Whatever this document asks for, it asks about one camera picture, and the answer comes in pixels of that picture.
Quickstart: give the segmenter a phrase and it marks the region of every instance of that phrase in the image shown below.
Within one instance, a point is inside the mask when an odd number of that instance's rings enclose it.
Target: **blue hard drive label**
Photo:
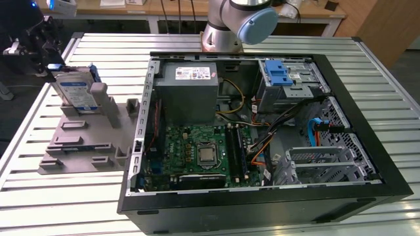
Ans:
[[[86,82],[62,82],[63,93],[79,111],[90,112],[98,109],[90,87]]]

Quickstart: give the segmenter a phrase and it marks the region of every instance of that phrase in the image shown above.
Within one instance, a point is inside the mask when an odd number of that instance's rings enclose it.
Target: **white label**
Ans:
[[[300,80],[300,75],[299,74],[290,74],[290,78],[294,80]]]
[[[271,180],[271,173],[268,172],[268,170],[264,170],[264,176],[268,180]]]
[[[211,68],[210,67],[179,67],[176,69],[176,80],[210,80]]]
[[[131,14],[146,14],[146,11],[127,11]]]
[[[252,113],[258,113],[258,106],[252,105]]]
[[[330,15],[331,18],[344,18],[344,15]]]
[[[60,87],[67,99],[78,110],[92,111],[98,109],[98,104],[94,96],[88,93],[86,82],[62,82]]]

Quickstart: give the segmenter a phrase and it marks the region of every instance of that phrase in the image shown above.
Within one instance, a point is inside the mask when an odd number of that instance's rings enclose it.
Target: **black cable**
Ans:
[[[167,33],[170,33],[168,17],[167,17],[167,12],[166,12],[166,7],[164,7],[164,1],[163,0],[160,0],[160,4],[163,6],[163,11],[164,11],[164,16],[166,16]]]
[[[266,169],[270,172],[271,178],[268,179],[264,175],[264,186],[274,185],[274,164],[271,163],[271,154],[270,154],[270,145],[267,145],[267,148],[264,150],[264,162],[266,162]]]
[[[195,10],[195,3],[191,0],[191,7],[192,7],[192,16],[195,18],[195,33],[198,33],[198,21],[196,21],[196,10]]]
[[[291,108],[288,108],[276,118],[276,120],[271,123],[266,135],[260,138],[260,140],[252,145],[252,148],[258,147],[262,143],[264,143],[272,134],[278,131],[278,128],[284,122],[291,120],[296,114],[299,113],[300,109],[310,103],[322,102],[327,97],[319,96],[311,99],[306,99],[296,103]]]
[[[182,0],[178,0],[179,27],[178,33],[182,34]]]
[[[295,6],[294,6],[292,4],[290,4],[288,2],[287,2],[287,4],[291,5],[291,6],[296,9],[296,11],[298,11],[298,21],[296,21],[296,23],[302,23],[300,11],[299,11],[298,7],[295,7]]]

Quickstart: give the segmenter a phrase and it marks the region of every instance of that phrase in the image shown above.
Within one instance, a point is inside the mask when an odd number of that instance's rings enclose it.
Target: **wooden desk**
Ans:
[[[88,20],[147,20],[150,23],[151,33],[159,33],[158,21],[164,20],[164,12],[160,0],[147,0],[143,6],[127,5],[126,8],[100,9],[100,0],[76,0],[78,15],[70,17],[50,11],[46,1],[39,0],[39,6],[46,15],[51,15],[58,19],[88,19]],[[182,2],[182,20],[191,21],[192,6],[190,0],[180,0]],[[208,0],[194,0],[196,20],[207,21],[208,15]],[[346,12],[338,7],[336,11],[324,9],[327,0],[319,0],[320,6],[314,0],[307,0],[300,6],[302,23],[306,24],[327,24],[323,36],[334,36],[340,25],[342,19],[347,17]],[[164,0],[166,12],[168,20],[179,19],[178,0]],[[279,18],[279,23],[296,23],[296,19],[287,17]]]

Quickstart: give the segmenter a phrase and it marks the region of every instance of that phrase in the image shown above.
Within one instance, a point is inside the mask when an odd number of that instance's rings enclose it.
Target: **slotted metal tabletop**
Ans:
[[[70,65],[94,62],[116,102],[142,99],[151,51],[200,51],[198,35],[98,34],[74,38]],[[363,43],[351,38],[274,36],[246,52],[326,54],[415,192],[340,223],[200,235],[420,235],[420,110]],[[46,85],[0,160],[0,234],[142,235],[116,214],[123,172],[38,174],[59,124],[60,98]]]

